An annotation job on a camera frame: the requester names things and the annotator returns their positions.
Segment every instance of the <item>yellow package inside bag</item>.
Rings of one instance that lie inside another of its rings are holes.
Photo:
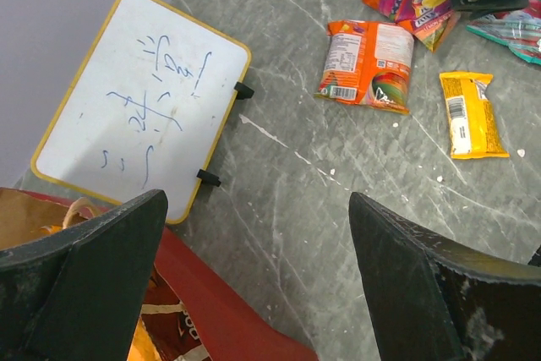
[[[492,78],[474,72],[440,74],[451,133],[451,158],[509,156],[501,146],[492,105],[485,95]]]

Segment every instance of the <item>table surface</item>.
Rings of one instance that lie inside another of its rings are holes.
[[[412,114],[400,116],[313,98],[326,23],[384,20],[360,0],[172,4],[249,46],[245,83],[256,92],[235,104],[210,163],[222,186],[202,188],[175,230],[265,320],[321,360],[379,359],[349,232],[351,191],[504,259],[525,263],[541,244],[537,66],[462,22],[436,54],[416,43]],[[452,70],[495,76],[487,96],[511,158],[450,159],[438,73]],[[70,194],[30,173],[20,185]]]

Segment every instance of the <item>whiteboard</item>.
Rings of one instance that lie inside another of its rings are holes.
[[[121,204],[164,189],[189,213],[249,49],[159,0],[117,0],[32,159],[40,178]]]

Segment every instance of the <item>plastic packet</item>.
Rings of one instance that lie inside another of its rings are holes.
[[[327,34],[331,46],[316,96],[409,113],[410,33],[388,23],[340,20],[329,23]]]
[[[509,156],[501,146],[492,105],[485,95],[493,77],[474,72],[440,74],[451,133],[451,158]]]
[[[514,12],[489,14],[475,19],[467,29],[503,46],[529,63],[541,64],[541,0]]]
[[[451,10],[451,0],[363,0],[414,34],[430,51],[451,32],[460,14]]]

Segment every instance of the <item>whiteboard yellow frame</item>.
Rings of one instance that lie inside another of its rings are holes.
[[[197,19],[193,18],[192,16],[190,16],[190,15],[188,15],[188,14],[186,14],[186,13],[180,11],[180,10],[175,9],[174,7],[170,6],[169,4],[162,2],[161,0],[152,0],[152,1],[160,4],[164,8],[168,8],[169,10],[171,10],[172,12],[174,12],[176,14],[180,14],[184,18],[193,21],[197,25],[200,25],[201,27],[204,27],[207,30],[212,31],[213,33],[225,38],[226,40],[232,42],[233,44],[236,44],[236,45],[240,46],[241,48],[243,48],[246,51],[246,53],[248,54],[248,60],[246,61],[246,64],[244,65],[243,72],[241,73],[241,76],[238,79],[239,82],[243,81],[244,76],[246,75],[246,71],[248,71],[248,67],[249,67],[250,62],[252,60],[252,52],[249,50],[249,48],[246,45],[244,45],[240,41],[237,41],[237,40],[231,38],[230,36],[228,36],[226,34],[221,33],[220,31],[218,31],[216,29],[213,29],[212,27],[210,27],[207,24],[205,24],[205,23],[203,23],[201,21],[198,21]],[[58,185],[62,185],[64,187],[67,187],[67,188],[70,188],[70,189],[77,190],[78,192],[80,192],[82,194],[88,194],[89,196],[93,196],[93,197],[95,197],[97,199],[104,200],[104,201],[112,203],[114,205],[121,205],[122,202],[111,199],[111,198],[109,198],[107,196],[104,196],[102,194],[98,194],[98,193],[96,193],[96,192],[94,192],[92,190],[80,188],[77,185],[73,185],[71,183],[64,182],[64,181],[62,181],[60,179],[51,178],[51,177],[45,175],[44,173],[41,173],[37,169],[36,162],[37,162],[38,157],[41,154],[41,151],[43,150],[43,146],[45,145],[45,143],[49,139],[49,135],[51,134],[52,129],[54,129],[54,126],[56,125],[56,123],[58,121],[58,118],[62,114],[64,106],[68,102],[68,99],[71,96],[73,90],[75,89],[75,86],[79,82],[79,78],[80,78],[81,74],[85,71],[86,65],[88,64],[88,62],[90,60],[90,57],[94,53],[94,50],[96,49],[96,46],[97,46],[98,42],[100,42],[100,39],[101,39],[101,36],[103,35],[103,32],[105,31],[105,29],[109,25],[109,21],[111,21],[112,16],[117,11],[118,4],[120,2],[121,2],[121,0],[116,0],[115,3],[112,5],[111,11],[107,15],[107,18],[106,18],[105,22],[103,23],[103,26],[100,28],[100,31],[98,32],[98,35],[94,39],[94,42],[92,42],[92,46],[90,47],[90,50],[86,54],[86,57],[83,60],[83,63],[81,63],[79,69],[77,70],[77,74],[75,75],[74,80],[72,81],[71,85],[69,86],[68,91],[66,92],[66,95],[64,95],[64,98],[62,99],[62,102],[60,103],[60,106],[58,107],[56,113],[54,114],[54,117],[52,118],[52,121],[47,126],[46,132],[43,135],[43,137],[41,138],[40,144],[37,146],[36,151],[34,152],[34,155],[32,156],[32,161],[30,163],[30,168],[32,169],[32,172],[38,178],[44,179],[44,180],[46,180],[48,182],[51,182],[51,183],[56,183]],[[212,146],[210,147],[209,155],[206,157],[205,164],[201,169],[206,169],[209,166],[210,159],[212,157],[212,154],[214,153],[216,145],[218,144],[218,140],[220,139],[221,132],[223,131],[224,126],[226,125],[227,118],[229,117],[229,113],[231,112],[231,109],[233,107],[233,103],[235,102],[236,98],[237,98],[237,92],[234,91],[233,96],[232,96],[231,100],[229,101],[229,106],[227,107],[226,114],[224,115],[223,119],[221,120],[220,128],[218,129],[218,132],[216,133],[216,137],[214,138],[214,141],[212,142]],[[186,206],[186,211],[184,212],[183,216],[178,218],[178,219],[172,219],[172,220],[167,218],[167,223],[168,224],[181,223],[186,219],[186,217],[188,217],[189,210],[191,209],[192,204],[194,203],[195,195],[197,194],[200,185],[201,185],[201,180],[197,179],[197,182],[196,182],[195,188],[194,188],[194,192],[192,192],[192,194],[190,196],[188,205]]]

